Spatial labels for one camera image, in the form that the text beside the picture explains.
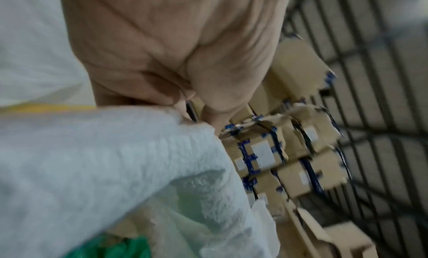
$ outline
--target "green plastic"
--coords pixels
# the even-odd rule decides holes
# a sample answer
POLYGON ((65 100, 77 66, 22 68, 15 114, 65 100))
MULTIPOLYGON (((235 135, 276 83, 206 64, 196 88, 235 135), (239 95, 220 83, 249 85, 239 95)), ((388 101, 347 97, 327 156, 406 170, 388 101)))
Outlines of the green plastic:
POLYGON ((103 241, 104 237, 96 238, 64 258, 151 258, 152 256, 145 237, 125 239, 110 247, 101 246, 103 241))

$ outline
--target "skin crease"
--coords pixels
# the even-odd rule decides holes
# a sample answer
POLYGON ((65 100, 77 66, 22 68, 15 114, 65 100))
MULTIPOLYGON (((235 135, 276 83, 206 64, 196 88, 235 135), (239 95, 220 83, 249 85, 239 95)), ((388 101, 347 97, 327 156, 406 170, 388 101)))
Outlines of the skin crease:
POLYGON ((216 133, 264 78, 289 0, 61 0, 99 106, 174 106, 197 94, 216 133))

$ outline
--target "white label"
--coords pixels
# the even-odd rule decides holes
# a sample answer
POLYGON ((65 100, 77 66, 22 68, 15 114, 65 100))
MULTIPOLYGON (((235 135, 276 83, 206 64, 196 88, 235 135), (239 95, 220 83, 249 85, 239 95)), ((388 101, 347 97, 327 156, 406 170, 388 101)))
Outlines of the white label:
POLYGON ((300 180, 302 180, 302 184, 304 186, 309 185, 310 179, 309 179, 309 175, 307 171, 301 171, 299 173, 300 175, 300 180))
POLYGON ((257 163, 260 169, 270 168, 275 166, 275 158, 268 141, 263 141, 251 145, 254 154, 257 156, 257 163))
POLYGON ((255 203, 255 196, 254 193, 247 194, 248 202, 250 203, 250 207, 253 206, 255 203))
POLYGON ((269 203, 268 203, 268 197, 266 196, 266 193, 260 193, 260 194, 257 194, 257 197, 259 198, 259 200, 263 200, 264 201, 264 204, 267 206, 269 203))
POLYGON ((247 165, 245 164, 242 157, 235 159, 236 168, 238 168, 238 171, 242 171, 247 168, 247 165))
POLYGON ((306 135, 308 135, 308 138, 311 140, 311 142, 314 142, 320 138, 318 137, 317 131, 313 126, 305 127, 303 130, 305 131, 306 135))

